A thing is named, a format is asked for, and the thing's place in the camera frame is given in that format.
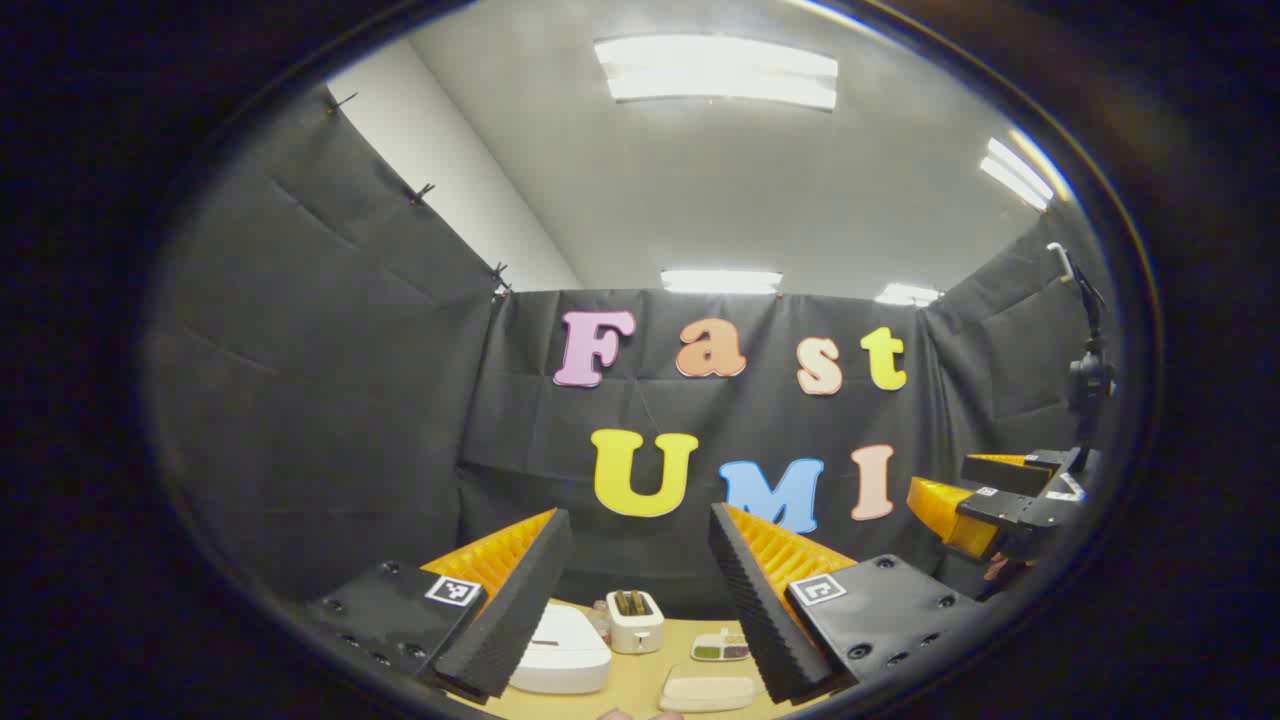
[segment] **white toaster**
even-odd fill
[[[609,646],[613,652],[639,655],[662,648],[662,610],[644,591],[614,591],[604,596],[609,607]]]

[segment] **table surface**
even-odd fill
[[[557,605],[570,605],[552,601]],[[672,620],[663,623],[662,650],[645,655],[620,655],[613,653],[609,662],[609,679],[604,689],[589,694],[541,694],[530,693],[518,688],[508,687],[498,698],[490,698],[488,703],[480,706],[466,700],[454,697],[474,707],[480,707],[485,712],[499,717],[517,720],[595,720],[605,712],[618,708],[627,712],[635,720],[649,720],[654,715],[662,714],[658,701],[662,697],[662,687],[667,682],[667,675],[676,665],[681,666],[681,674],[686,671],[691,675],[746,675],[753,679],[756,687],[755,700],[751,705],[724,712],[698,712],[686,714],[690,717],[707,720],[763,720],[765,717],[781,717],[800,707],[819,702],[822,698],[804,705],[791,705],[783,702],[774,705],[764,692],[764,682],[760,680],[760,671],[755,666],[755,660],[737,660],[732,662],[703,662],[689,656],[694,647],[694,638],[704,634],[719,634],[721,628],[728,628],[730,634],[741,634],[741,625],[736,620]]]

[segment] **fluorescent light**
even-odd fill
[[[931,302],[940,297],[942,297],[941,292],[927,287],[888,283],[876,297],[876,302],[883,302],[884,305],[915,305],[916,307],[927,307]]]
[[[1044,200],[1053,199],[1053,191],[1043,179],[1041,179],[1039,176],[1036,174],[1036,170],[1033,170],[1030,165],[1024,163],[1021,158],[1019,158],[1012,150],[1005,147],[1005,145],[995,137],[987,141],[987,152],[991,152],[997,160],[1004,163],[1006,168],[1018,173],[1018,177],[1025,181],[1027,184],[1032,186],[1032,190],[1034,190]]]
[[[753,270],[663,270],[662,286],[671,292],[772,295],[782,273]]]
[[[742,37],[646,35],[602,40],[595,56],[614,100],[748,97],[836,106],[835,59]]]
[[[879,295],[876,297],[876,302],[883,302],[884,305],[915,305],[915,300],[896,295]]]
[[[983,158],[982,163],[978,163],[978,168],[1000,182],[1000,184],[1012,190],[1018,197],[1021,197],[1032,208],[1036,208],[1037,210],[1044,210],[1044,208],[1048,208],[1048,202],[1044,197],[1032,190],[1032,186],[1023,182],[1023,179],[1015,176],[1012,170],[991,158]]]
[[[655,97],[745,97],[804,105],[819,110],[836,108],[836,91],[812,78],[760,76],[755,73],[643,72],[609,78],[614,100]]]
[[[684,65],[760,68],[764,70],[836,77],[832,58],[745,37],[723,35],[640,35],[595,44],[602,65]]]
[[[937,300],[942,296],[942,293],[936,290],[902,283],[888,283],[884,288],[884,295],[905,295],[908,297],[922,297],[924,300]]]
[[[1042,152],[1029,137],[1016,129],[1009,131],[1009,137],[1014,138],[1014,143],[1018,145],[1018,149],[1021,150],[1024,155],[1030,158],[1032,163],[1036,163],[1041,172],[1048,177],[1048,183],[1053,186],[1053,191],[1057,192],[1057,196],[1062,200],[1070,200],[1071,188],[1066,186],[1066,179],[1057,172],[1057,167],[1055,167],[1053,163],[1044,156],[1044,152]]]

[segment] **orange letter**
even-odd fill
[[[689,323],[680,331],[680,340],[690,343],[676,355],[676,369],[686,377],[705,378],[716,374],[728,378],[746,368],[746,357],[737,351],[737,328],[728,320],[707,318]]]
[[[806,337],[796,346],[796,380],[800,389],[809,395],[836,395],[845,382],[840,365],[833,360],[840,357],[840,348],[827,337]]]

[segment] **peach letter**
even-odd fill
[[[835,360],[840,357],[840,348],[831,338],[806,337],[796,346],[796,360],[800,369],[796,370],[796,380],[800,389],[809,395],[836,395],[845,382],[844,373]]]
[[[737,351],[737,328],[728,320],[707,318],[689,323],[680,331],[686,342],[676,355],[676,369],[690,378],[733,377],[746,368],[746,357]]]
[[[854,520],[874,520],[893,511],[888,501],[888,459],[893,448],[873,445],[855,450],[850,457],[858,464],[858,505],[850,516]]]

